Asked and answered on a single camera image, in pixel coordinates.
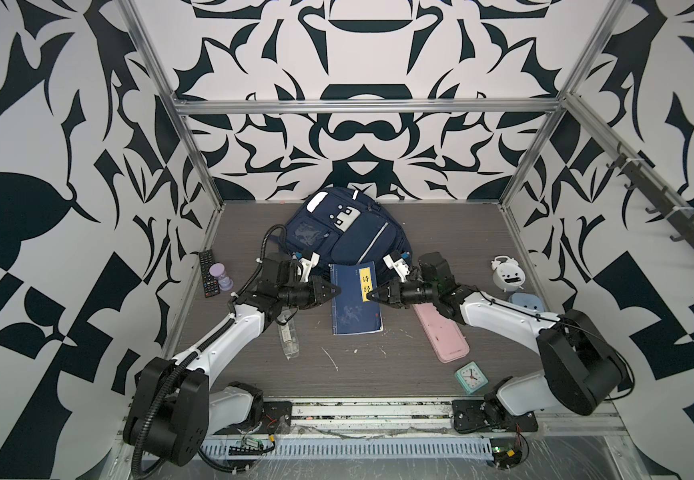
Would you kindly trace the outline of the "light blue small case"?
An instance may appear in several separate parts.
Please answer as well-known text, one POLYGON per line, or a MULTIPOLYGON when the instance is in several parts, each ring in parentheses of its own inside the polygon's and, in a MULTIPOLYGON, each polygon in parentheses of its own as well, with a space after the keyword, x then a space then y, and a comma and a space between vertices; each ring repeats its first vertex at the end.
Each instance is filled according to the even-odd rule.
POLYGON ((524 292, 514 292, 509 297, 509 302, 535 312, 544 312, 545 305, 543 300, 534 294, 524 292))

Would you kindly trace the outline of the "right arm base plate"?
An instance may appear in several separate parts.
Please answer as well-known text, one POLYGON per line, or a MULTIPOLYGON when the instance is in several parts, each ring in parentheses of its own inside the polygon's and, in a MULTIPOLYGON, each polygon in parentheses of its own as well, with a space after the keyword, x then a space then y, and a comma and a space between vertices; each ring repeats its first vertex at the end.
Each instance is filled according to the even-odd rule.
POLYGON ((452 424, 459 434, 535 433, 539 430, 536 416, 529 412, 520 416, 508 413, 495 400, 453 400, 452 424))

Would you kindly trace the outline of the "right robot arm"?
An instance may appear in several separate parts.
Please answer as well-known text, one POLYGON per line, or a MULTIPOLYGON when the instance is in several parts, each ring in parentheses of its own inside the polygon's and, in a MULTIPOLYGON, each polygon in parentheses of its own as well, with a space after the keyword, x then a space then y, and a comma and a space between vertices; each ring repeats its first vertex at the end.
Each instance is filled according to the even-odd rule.
POLYGON ((438 252, 410 267, 398 254, 385 258, 394 278, 376 287, 368 300, 391 308, 431 304, 444 318, 512 340, 538 355, 540 370, 498 384, 487 400, 518 417, 562 406, 582 416, 619 388, 635 385, 631 367, 589 317, 576 310, 536 312, 458 282, 438 252))

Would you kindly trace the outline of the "blue book yellow label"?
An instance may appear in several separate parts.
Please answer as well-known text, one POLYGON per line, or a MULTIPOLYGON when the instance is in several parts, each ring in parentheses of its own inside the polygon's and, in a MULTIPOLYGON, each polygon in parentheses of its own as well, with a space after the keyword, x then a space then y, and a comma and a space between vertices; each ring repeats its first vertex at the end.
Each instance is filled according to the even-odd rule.
POLYGON ((383 320, 380 305, 367 298, 377 286, 373 262, 347 266, 332 265, 331 283, 341 289, 332 300, 332 330, 336 336, 381 332, 383 320))

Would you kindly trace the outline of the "aluminium frame rail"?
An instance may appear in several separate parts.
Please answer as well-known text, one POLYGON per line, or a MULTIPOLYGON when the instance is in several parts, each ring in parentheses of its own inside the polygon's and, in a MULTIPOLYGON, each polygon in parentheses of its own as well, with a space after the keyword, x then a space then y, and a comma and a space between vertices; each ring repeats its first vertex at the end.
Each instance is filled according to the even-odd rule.
MULTIPOLYGON (((313 433, 335 437, 380 436, 398 433, 454 435, 453 400, 481 400, 458 397, 379 397, 379 398, 267 398, 265 401, 290 401, 293 412, 290 426, 282 433, 313 433)), ((590 416, 579 416, 563 407, 532 412, 539 430, 526 436, 625 436, 627 430, 615 407, 601 404, 590 416)), ((210 426, 205 438, 227 434, 228 426, 210 426)))

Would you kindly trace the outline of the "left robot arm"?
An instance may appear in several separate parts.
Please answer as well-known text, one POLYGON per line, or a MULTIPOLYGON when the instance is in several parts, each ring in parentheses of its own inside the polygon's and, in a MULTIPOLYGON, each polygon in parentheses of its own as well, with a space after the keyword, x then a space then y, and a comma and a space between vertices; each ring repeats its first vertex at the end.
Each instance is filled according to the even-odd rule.
POLYGON ((251 341, 283 313, 295 315, 323 305, 341 290, 315 274, 319 256, 271 254, 257 262, 251 278, 229 301, 229 313, 202 339, 170 359, 157 357, 140 372, 123 430, 133 448, 132 475, 144 479, 145 454, 183 466, 201 449, 206 437, 233 425, 256 425, 262 414, 259 390, 234 383, 219 393, 211 388, 218 376, 251 341))

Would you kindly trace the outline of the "clear plastic pen box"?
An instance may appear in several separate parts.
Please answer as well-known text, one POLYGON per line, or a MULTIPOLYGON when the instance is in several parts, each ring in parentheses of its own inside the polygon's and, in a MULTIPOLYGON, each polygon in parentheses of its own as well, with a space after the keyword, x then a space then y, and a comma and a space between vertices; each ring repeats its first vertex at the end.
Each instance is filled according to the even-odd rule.
POLYGON ((283 309, 276 319, 282 350, 287 360, 299 356, 300 346, 295 329, 296 310, 283 309))

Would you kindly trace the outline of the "navy blue student backpack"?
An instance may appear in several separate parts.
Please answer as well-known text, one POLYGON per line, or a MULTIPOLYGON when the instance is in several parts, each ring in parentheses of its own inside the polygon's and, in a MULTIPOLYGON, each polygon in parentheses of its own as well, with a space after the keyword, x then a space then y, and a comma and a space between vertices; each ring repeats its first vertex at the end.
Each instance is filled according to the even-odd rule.
POLYGON ((378 281, 395 273, 383 258, 393 252, 410 262, 411 243, 401 224, 389 211, 359 190, 323 188, 308 197, 285 224, 286 232, 276 239, 289 254, 319 255, 312 269, 330 278, 333 265, 355 266, 372 262, 378 281))

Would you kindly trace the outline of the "small purple bottle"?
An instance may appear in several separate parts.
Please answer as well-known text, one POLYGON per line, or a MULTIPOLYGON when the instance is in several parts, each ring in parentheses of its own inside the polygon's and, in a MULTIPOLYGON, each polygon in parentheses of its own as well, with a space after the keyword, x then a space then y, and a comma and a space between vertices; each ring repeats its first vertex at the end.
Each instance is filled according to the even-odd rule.
POLYGON ((233 289, 234 281, 227 274, 226 267, 223 263, 213 264, 209 269, 209 273, 216 280, 221 292, 227 292, 233 289))

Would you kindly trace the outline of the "green square alarm clock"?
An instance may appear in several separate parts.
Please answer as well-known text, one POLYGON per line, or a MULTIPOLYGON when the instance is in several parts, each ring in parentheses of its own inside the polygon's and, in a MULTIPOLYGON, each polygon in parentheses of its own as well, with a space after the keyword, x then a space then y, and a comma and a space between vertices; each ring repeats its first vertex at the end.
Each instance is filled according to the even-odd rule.
POLYGON ((488 384, 487 377, 474 361, 459 368, 454 376, 467 395, 474 394, 488 384))

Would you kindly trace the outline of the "pink pencil case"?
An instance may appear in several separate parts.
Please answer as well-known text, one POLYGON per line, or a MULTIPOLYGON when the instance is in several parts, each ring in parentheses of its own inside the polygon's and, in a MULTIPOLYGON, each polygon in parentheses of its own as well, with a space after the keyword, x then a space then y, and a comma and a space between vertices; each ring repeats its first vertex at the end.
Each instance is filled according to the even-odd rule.
POLYGON ((414 305, 413 310, 441 363, 451 363, 469 354, 470 347, 456 322, 443 317, 431 303, 414 305))

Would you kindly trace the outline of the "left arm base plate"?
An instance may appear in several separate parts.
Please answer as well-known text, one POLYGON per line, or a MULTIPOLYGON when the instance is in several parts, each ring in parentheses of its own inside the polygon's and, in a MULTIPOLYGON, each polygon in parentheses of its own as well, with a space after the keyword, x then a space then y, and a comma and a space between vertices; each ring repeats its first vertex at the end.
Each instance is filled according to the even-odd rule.
POLYGON ((239 424, 222 430, 227 434, 269 434, 282 433, 290 426, 293 403, 290 401, 264 401, 253 406, 248 417, 239 424))

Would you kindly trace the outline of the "wall hook rail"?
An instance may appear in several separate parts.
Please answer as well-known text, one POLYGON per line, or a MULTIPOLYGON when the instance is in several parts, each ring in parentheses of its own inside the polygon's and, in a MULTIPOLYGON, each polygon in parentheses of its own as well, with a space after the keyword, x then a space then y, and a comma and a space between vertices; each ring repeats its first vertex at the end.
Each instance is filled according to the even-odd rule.
POLYGON ((618 169, 628 180, 628 191, 637 190, 650 203, 646 209, 667 221, 675 231, 672 242, 685 242, 694 250, 694 207, 684 200, 646 160, 628 155, 617 145, 617 156, 607 165, 609 170, 618 169))

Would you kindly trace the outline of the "black remote control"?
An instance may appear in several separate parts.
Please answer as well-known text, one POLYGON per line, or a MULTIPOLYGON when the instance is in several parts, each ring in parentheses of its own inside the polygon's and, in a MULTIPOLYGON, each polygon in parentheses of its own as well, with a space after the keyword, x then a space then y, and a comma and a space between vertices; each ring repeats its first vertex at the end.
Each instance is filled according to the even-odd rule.
POLYGON ((203 292, 206 298, 221 293, 218 280, 211 274, 211 267, 215 264, 215 258, 211 249, 203 250, 198 254, 203 292))

